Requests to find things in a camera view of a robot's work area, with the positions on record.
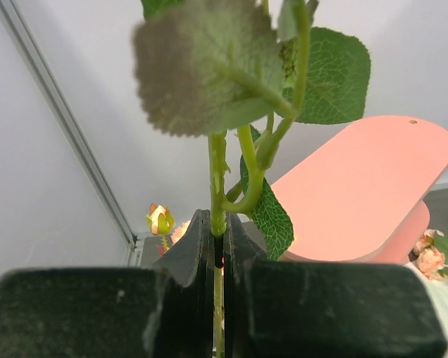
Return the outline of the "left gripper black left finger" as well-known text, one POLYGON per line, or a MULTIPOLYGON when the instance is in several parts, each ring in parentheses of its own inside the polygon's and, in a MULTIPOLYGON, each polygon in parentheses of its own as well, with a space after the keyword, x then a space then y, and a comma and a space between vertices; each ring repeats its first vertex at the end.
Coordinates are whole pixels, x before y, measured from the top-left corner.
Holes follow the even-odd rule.
POLYGON ((28 268, 0 277, 0 357, 210 357, 214 241, 197 210, 150 268, 28 268))

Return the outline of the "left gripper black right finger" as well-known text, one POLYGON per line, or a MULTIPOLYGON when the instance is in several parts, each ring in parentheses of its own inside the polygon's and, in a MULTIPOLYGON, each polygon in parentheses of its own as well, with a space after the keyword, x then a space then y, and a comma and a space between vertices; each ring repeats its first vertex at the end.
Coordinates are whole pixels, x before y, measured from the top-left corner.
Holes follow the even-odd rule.
POLYGON ((429 295, 392 264, 270 261, 238 216, 227 218, 227 357, 443 357, 429 295))

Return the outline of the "small peach carnation stem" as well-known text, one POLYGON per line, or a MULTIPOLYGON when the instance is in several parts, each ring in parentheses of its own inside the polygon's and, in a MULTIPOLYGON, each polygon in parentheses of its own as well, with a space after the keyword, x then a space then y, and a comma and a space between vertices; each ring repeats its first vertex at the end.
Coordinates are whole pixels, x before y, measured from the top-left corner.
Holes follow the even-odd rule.
POLYGON ((409 257, 427 279, 448 286, 448 237, 441 231, 425 230, 411 249, 409 257))

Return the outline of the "big pink peony stem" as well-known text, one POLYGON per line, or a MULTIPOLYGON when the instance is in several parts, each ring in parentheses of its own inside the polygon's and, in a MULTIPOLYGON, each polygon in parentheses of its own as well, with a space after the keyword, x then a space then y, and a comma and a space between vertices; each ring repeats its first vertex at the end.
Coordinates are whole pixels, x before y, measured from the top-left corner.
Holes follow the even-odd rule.
POLYGON ((293 224, 265 174, 292 124, 337 125, 364 114, 371 59, 357 37, 314 24, 316 1, 144 1, 132 36, 137 94, 149 123, 208 140, 210 231, 243 214, 277 260, 293 224))

